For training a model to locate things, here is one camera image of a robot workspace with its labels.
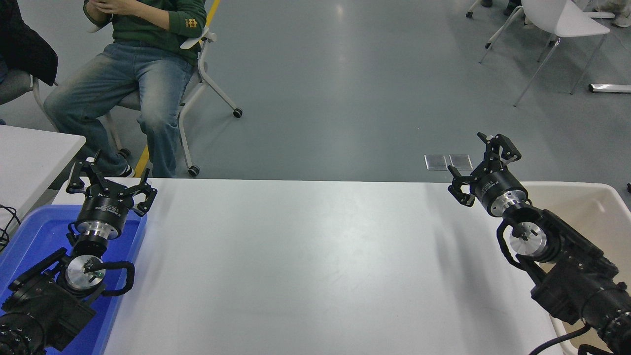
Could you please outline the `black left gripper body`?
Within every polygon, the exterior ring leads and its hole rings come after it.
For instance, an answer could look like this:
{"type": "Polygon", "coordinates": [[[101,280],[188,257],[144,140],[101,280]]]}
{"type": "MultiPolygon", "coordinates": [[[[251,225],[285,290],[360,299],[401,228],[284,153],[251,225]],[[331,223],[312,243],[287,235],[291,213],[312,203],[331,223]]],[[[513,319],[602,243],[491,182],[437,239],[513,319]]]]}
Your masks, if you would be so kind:
{"type": "Polygon", "coordinates": [[[123,229],[129,207],[117,198],[88,195],[77,216],[76,225],[97,221],[115,229],[123,229]]]}

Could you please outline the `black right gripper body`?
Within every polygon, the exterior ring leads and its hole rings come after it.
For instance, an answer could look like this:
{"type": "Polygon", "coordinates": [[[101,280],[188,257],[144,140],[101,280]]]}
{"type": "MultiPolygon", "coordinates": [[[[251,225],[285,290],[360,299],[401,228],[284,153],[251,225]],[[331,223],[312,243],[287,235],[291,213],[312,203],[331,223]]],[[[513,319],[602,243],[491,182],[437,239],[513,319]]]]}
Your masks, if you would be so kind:
{"type": "Polygon", "coordinates": [[[528,199],[528,192],[509,170],[482,175],[471,184],[471,193],[481,202],[491,216],[502,216],[503,212],[528,199]]]}

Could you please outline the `person's left hand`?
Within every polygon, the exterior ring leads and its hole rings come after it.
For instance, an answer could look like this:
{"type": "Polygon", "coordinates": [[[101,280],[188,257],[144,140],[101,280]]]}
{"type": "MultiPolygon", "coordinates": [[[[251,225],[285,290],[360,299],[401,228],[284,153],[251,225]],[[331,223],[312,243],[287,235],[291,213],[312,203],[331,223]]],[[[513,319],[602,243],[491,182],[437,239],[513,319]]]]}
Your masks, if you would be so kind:
{"type": "Polygon", "coordinates": [[[117,2],[117,9],[112,14],[135,15],[142,6],[142,3],[137,0],[118,0],[117,2]]]}

